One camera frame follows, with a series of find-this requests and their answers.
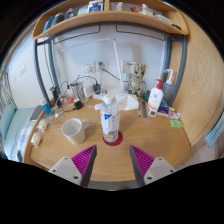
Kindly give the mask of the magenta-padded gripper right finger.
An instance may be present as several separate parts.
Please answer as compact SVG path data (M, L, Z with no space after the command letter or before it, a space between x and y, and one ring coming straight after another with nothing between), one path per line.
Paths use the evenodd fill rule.
M175 172L175 168L163 157L153 157L133 145L130 146L130 157L138 187L148 185Z

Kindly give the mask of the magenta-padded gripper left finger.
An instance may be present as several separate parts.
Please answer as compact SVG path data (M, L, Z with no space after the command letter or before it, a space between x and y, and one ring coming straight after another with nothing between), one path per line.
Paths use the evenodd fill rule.
M90 146L73 157L61 158L49 172L76 185L87 187L96 155L97 146Z

